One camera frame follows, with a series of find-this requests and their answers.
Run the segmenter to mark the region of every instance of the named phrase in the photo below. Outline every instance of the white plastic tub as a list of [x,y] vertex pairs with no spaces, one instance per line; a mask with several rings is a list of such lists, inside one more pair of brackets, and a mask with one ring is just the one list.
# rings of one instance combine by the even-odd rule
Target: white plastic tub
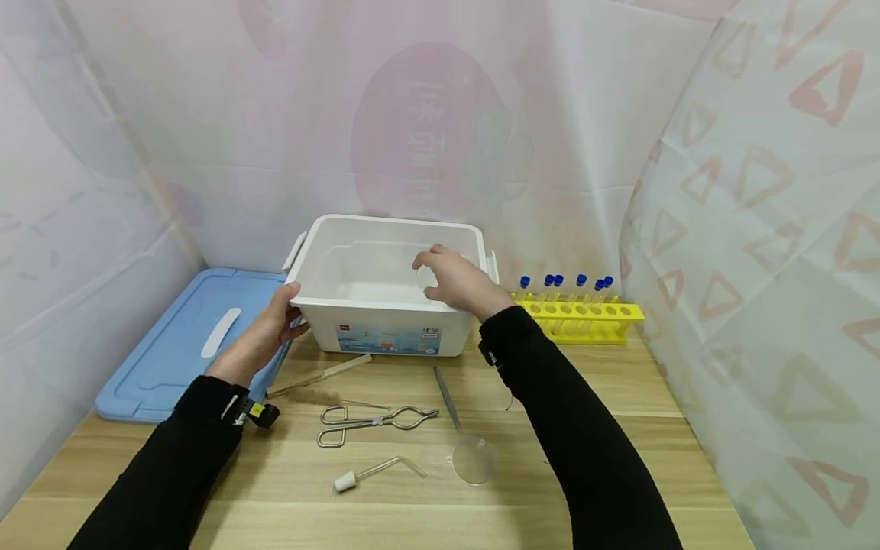
[[473,318],[428,300],[424,287],[436,280],[412,269],[415,255],[435,243],[498,282],[495,253],[487,257],[472,225],[328,215],[299,236],[284,264],[287,281],[303,285],[291,303],[325,351],[460,355]]

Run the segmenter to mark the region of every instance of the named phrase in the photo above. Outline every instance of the black sleeve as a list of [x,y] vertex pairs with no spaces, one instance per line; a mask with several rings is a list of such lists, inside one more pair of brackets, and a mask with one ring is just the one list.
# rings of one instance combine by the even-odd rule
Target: black sleeve
[[487,320],[483,342],[522,401],[568,501],[575,548],[680,550],[654,481],[581,374],[519,306]]
[[231,418],[246,396],[241,386],[198,377],[68,548],[189,547],[211,487],[241,440],[242,427]]

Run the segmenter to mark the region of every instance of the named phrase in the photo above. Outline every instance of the tub label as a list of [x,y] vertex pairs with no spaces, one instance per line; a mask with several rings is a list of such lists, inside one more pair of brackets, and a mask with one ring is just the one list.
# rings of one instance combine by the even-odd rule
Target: tub label
[[442,337],[443,331],[430,326],[400,328],[364,323],[336,326],[336,339],[342,351],[435,356],[440,353]]

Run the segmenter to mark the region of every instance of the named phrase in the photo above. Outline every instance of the white curtain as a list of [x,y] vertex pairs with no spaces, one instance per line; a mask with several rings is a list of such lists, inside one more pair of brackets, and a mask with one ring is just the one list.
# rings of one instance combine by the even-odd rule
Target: white curtain
[[202,264],[54,6],[0,3],[0,517]]
[[740,2],[621,239],[625,290],[759,550],[880,548],[879,19]]
[[328,212],[478,225],[502,276],[617,271],[728,0],[69,0],[208,264]]

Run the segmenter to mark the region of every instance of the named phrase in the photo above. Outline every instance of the wood grain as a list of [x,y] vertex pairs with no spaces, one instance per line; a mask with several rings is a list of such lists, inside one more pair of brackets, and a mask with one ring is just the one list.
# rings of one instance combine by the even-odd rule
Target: wood grain
[[[271,431],[246,429],[218,482],[193,548],[565,548],[565,499],[532,432],[495,369],[472,338],[452,359],[374,356],[313,386],[345,399],[439,408],[441,416],[405,432],[390,427],[348,434],[340,449],[320,449],[321,406],[275,400]],[[566,347],[642,455],[688,549],[753,549],[727,495],[641,341],[625,348]],[[341,363],[305,337],[291,347],[277,382]],[[431,366],[440,365],[465,430],[495,447],[495,477],[468,487],[446,464],[456,433]],[[352,414],[372,415],[352,408]],[[0,524],[2,548],[60,548],[140,449],[152,427],[90,414]],[[348,470],[405,455],[405,467],[365,480],[345,495],[333,481]]]

